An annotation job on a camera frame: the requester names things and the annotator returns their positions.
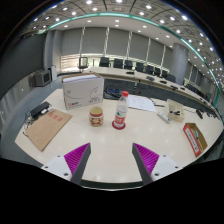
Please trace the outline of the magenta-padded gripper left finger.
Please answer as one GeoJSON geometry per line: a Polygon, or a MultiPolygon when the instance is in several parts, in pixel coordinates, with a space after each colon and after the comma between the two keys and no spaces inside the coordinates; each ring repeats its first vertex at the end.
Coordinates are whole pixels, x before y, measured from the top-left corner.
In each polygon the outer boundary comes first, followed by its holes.
{"type": "Polygon", "coordinates": [[[79,185],[91,154],[91,144],[87,143],[65,155],[56,155],[42,169],[79,185]]]}

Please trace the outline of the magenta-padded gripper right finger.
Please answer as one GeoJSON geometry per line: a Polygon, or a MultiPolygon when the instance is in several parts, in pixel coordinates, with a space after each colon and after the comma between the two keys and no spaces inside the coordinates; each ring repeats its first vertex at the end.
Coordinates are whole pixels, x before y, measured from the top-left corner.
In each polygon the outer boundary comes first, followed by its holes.
{"type": "Polygon", "coordinates": [[[154,151],[134,143],[132,154],[138,166],[143,185],[164,178],[182,169],[168,155],[159,155],[154,151]]]}

